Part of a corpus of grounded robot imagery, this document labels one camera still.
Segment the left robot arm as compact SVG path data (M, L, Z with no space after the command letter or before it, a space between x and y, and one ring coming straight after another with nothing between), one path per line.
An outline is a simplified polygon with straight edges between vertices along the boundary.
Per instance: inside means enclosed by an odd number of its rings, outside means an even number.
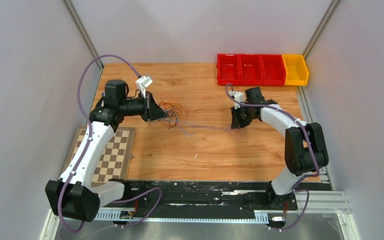
M109 80L104 94L87 119L84 138L70 164L58 180L49 180L45 193L53 213L60 218L91 222L98 211L112 203L127 207L133 194L125 180L111 179L93 187L93 174L108 143L115 137L125 117L140 116L145 122L167 117L147 90L153 80L142 76L136 82L138 96L129 97L128 84L120 79Z

